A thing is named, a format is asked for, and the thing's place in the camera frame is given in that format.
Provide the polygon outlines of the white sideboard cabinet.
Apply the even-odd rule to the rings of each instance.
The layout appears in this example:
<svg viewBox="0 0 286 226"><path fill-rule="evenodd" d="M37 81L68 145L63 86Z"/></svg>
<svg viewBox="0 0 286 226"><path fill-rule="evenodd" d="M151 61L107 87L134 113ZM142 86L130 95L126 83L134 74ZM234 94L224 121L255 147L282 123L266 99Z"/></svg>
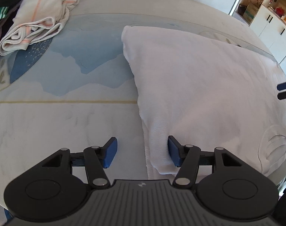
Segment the white sideboard cabinet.
<svg viewBox="0 0 286 226"><path fill-rule="evenodd" d="M286 75L286 0L235 0L230 15L254 31Z"/></svg>

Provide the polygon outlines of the blue patterned table mat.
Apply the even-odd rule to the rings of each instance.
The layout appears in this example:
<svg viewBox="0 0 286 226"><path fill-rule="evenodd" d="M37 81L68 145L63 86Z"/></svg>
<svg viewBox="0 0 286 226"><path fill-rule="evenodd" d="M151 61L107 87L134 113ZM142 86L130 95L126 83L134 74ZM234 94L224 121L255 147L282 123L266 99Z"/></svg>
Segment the blue patterned table mat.
<svg viewBox="0 0 286 226"><path fill-rule="evenodd" d="M135 102L137 88L121 42L125 26L187 31L270 57L257 37L247 42L191 22L138 14L76 15L57 36L0 57L0 104Z"/></svg>

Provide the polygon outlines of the white sweatshirt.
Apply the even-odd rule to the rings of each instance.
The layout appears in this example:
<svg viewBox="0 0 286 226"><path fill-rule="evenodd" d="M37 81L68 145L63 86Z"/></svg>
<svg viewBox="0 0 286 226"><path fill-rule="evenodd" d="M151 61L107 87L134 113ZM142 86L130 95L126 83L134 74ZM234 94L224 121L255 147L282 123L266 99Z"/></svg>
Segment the white sweatshirt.
<svg viewBox="0 0 286 226"><path fill-rule="evenodd" d="M172 135L201 150L224 147L271 175L286 161L286 76L251 50L189 32L159 27L123 29L123 54L134 75L147 174L173 176Z"/></svg>

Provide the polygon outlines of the cream garment with orange stripe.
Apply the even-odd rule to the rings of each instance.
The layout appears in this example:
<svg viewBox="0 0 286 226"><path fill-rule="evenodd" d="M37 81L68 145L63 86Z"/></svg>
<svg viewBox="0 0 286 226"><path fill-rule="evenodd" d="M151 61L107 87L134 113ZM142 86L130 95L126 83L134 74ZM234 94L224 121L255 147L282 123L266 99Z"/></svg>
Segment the cream garment with orange stripe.
<svg viewBox="0 0 286 226"><path fill-rule="evenodd" d="M29 45L56 36L78 3L79 0L23 0L13 25L0 40L0 55L26 50Z"/></svg>

